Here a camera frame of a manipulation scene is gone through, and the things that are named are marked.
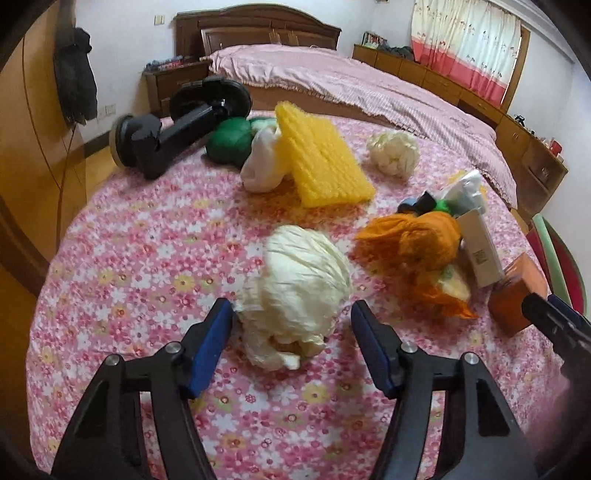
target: black suction cup mount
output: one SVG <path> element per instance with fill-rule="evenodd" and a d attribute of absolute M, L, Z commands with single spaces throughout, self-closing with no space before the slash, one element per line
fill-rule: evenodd
<path fill-rule="evenodd" d="M 161 131 L 162 122 L 151 114 L 117 119 L 109 134 L 111 154 L 120 167 L 138 168 L 155 180 L 186 148 L 224 120 L 248 116 L 251 108 L 248 90 L 234 80 L 212 76 L 188 83 L 170 99 L 173 126 Z"/>

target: orange fabric bundle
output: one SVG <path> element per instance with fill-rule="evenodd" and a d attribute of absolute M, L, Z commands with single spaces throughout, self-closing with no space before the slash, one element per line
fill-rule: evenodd
<path fill-rule="evenodd" d="M 394 260 L 418 273 L 438 270 L 453 262 L 461 237 L 457 222 L 444 212 L 419 217 L 395 213 L 371 220 L 357 234 L 358 240 L 387 242 L 394 249 Z"/>
<path fill-rule="evenodd" d="M 405 295 L 411 301 L 434 305 L 446 317 L 471 319 L 476 315 L 465 301 L 437 287 L 444 268 L 457 257 L 461 238 L 459 225 L 444 212 L 419 217 L 395 213 L 371 220 L 357 234 L 358 240 L 380 242 L 391 248 L 392 261 L 405 264 L 401 275 L 405 275 Z"/>

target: floral curtain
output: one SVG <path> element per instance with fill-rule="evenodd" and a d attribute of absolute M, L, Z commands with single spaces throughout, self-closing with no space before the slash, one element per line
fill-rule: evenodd
<path fill-rule="evenodd" d="M 417 0 L 415 60 L 501 105 L 519 53 L 521 21 L 486 0 Z"/>

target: wooden bed frame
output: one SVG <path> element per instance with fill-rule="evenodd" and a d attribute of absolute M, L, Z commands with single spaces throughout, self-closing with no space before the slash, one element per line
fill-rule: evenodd
<path fill-rule="evenodd" d="M 200 58 L 234 45 L 277 43 L 336 49 L 340 28 L 282 5 L 252 4 L 220 10 L 182 12 L 176 21 L 176 55 Z M 306 92 L 247 86 L 254 110 L 274 110 L 287 100 L 317 115 L 334 115 L 392 127 L 385 117 L 369 116 L 356 106 L 332 103 Z"/>

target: silver screw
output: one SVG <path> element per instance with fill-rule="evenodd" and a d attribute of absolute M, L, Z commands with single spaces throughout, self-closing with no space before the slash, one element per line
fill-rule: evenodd
<path fill-rule="evenodd" d="M 406 353 L 414 353 L 418 350 L 417 344 L 414 342 L 404 342 L 400 348 Z"/>
<path fill-rule="evenodd" d="M 480 361 L 478 355 L 472 352 L 468 352 L 466 355 L 464 355 L 464 360 L 470 365 L 476 365 Z"/>
<path fill-rule="evenodd" d="M 167 343 L 164 347 L 167 353 L 179 353 L 181 351 L 181 343 L 180 342 L 170 342 Z"/>
<path fill-rule="evenodd" d="M 114 367 L 115 365 L 117 365 L 119 363 L 119 359 L 121 357 L 119 355 L 117 355 L 116 353 L 113 353 L 113 355 L 109 355 L 107 358 L 105 358 L 105 363 L 107 365 L 109 365 L 110 367 Z"/>

